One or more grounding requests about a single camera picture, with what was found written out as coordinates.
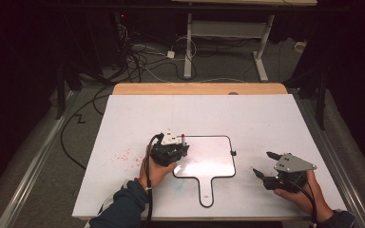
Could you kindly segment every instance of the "whiteboard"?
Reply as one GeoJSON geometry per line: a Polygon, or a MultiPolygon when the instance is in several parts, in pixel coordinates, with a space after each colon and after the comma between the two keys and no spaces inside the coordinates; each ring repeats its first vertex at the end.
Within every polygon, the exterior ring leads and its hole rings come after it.
{"type": "Polygon", "coordinates": [[[198,181],[198,200],[204,207],[214,202],[212,181],[231,178],[236,174],[234,153],[227,136],[185,136],[190,146],[189,156],[182,158],[174,169],[176,178],[193,178],[198,181]]]}
{"type": "Polygon", "coordinates": [[[150,139],[176,135],[227,135],[236,174],[212,181],[214,203],[198,203],[198,182],[172,174],[153,190],[154,219],[305,219],[291,202],[265,190],[253,168],[275,176],[265,152],[292,153],[315,164],[332,208],[345,208],[292,95],[113,95],[97,135],[72,215],[95,217],[125,180],[139,176],[150,139]]]}

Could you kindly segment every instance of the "wrist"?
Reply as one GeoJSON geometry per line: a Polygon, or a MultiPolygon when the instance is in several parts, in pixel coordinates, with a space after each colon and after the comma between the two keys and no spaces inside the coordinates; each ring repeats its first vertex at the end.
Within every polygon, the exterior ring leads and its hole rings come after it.
{"type": "Polygon", "coordinates": [[[147,186],[146,186],[145,183],[142,182],[141,179],[135,178],[134,181],[138,182],[142,186],[142,188],[144,189],[144,191],[147,193],[147,186]]]}
{"type": "Polygon", "coordinates": [[[317,222],[322,223],[330,219],[334,215],[334,211],[326,204],[317,207],[317,222]]]}

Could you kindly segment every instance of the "hand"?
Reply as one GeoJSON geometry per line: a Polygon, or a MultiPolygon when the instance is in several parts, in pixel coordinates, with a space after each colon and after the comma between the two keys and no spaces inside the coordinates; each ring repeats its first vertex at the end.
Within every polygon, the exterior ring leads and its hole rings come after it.
{"type": "Polygon", "coordinates": [[[177,167],[177,164],[175,162],[172,162],[167,167],[164,167],[155,163],[150,156],[149,158],[145,157],[142,161],[140,175],[141,185],[144,189],[146,189],[147,187],[147,178],[145,173],[146,159],[149,159],[149,177],[152,187],[156,187],[157,185],[159,185],[163,181],[165,175],[171,173],[177,167]]]}
{"type": "MultiPolygon", "coordinates": [[[[329,219],[331,216],[334,215],[334,212],[332,209],[328,206],[327,202],[325,201],[324,197],[322,196],[321,187],[319,186],[316,175],[313,170],[307,171],[307,179],[310,183],[311,188],[313,189],[314,199],[316,201],[316,207],[317,207],[317,221],[323,222],[327,219],[329,219]]],[[[309,184],[305,184],[303,186],[303,189],[312,197],[312,192],[310,191],[309,184]]],[[[298,208],[307,213],[308,215],[311,215],[313,212],[313,206],[311,202],[308,200],[308,198],[302,193],[290,193],[283,189],[275,189],[274,193],[286,200],[291,201],[295,205],[298,206],[298,208]]]]}

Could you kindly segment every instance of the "blue sleeve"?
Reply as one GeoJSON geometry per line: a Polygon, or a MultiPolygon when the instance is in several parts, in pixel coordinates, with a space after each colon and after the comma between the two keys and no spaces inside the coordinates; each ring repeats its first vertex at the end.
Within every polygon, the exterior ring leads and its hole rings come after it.
{"type": "Polygon", "coordinates": [[[85,228],[139,228],[147,202],[147,193],[138,182],[125,182],[120,191],[104,202],[99,215],[85,228]]]}
{"type": "Polygon", "coordinates": [[[351,228],[354,225],[355,216],[348,211],[334,211],[334,215],[320,223],[321,228],[351,228]]]}

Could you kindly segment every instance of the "table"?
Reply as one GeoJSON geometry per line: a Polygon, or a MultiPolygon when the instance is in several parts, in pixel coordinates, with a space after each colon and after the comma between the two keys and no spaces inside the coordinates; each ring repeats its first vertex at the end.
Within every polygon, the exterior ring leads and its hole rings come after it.
{"type": "Polygon", "coordinates": [[[283,85],[119,84],[113,94],[72,214],[76,218],[94,217],[104,199],[125,179],[137,177],[143,148],[153,134],[170,125],[177,131],[184,128],[187,135],[229,136],[238,153],[237,173],[233,178],[213,180],[215,202],[209,208],[199,204],[195,180],[168,175],[153,192],[155,220],[307,219],[292,203],[273,197],[255,177],[252,167],[267,176],[276,175],[272,168],[275,161],[265,154],[268,150],[292,152],[313,161],[317,177],[324,177],[320,185],[327,201],[333,208],[345,208],[296,102],[283,85]]]}
{"type": "MultiPolygon", "coordinates": [[[[290,5],[290,6],[315,6],[317,0],[174,0],[189,3],[218,3],[234,5],[290,5]]],[[[215,21],[194,21],[192,13],[188,13],[186,32],[186,54],[184,62],[184,78],[191,78],[191,66],[193,61],[192,36],[207,37],[238,37],[238,38],[260,38],[259,50],[253,52],[254,61],[259,73],[261,82],[268,82],[265,67],[262,63],[262,53],[265,49],[268,36],[272,28],[275,15],[269,15],[266,23],[243,23],[243,22],[215,22],[215,21]]]]}

